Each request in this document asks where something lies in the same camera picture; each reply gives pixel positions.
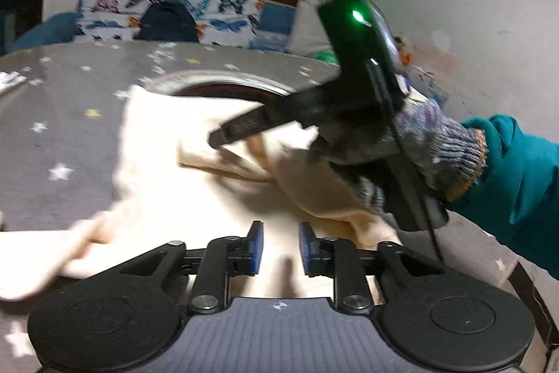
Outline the right hand in knit glove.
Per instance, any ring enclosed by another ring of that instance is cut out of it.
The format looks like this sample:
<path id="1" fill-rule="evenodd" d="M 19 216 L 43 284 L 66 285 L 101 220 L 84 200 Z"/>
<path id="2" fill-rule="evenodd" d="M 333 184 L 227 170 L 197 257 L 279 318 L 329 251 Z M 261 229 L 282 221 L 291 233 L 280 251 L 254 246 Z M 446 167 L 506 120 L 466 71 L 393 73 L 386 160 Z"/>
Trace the right hand in knit glove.
<path id="1" fill-rule="evenodd" d="M 445 116 L 435 101 L 408 99 L 395 116 L 394 127 L 396 132 L 359 143 L 356 156 L 361 163 L 389 157 L 403 148 L 427 185 L 446 202 L 466 193 L 482 174 L 488 152 L 484 131 Z"/>

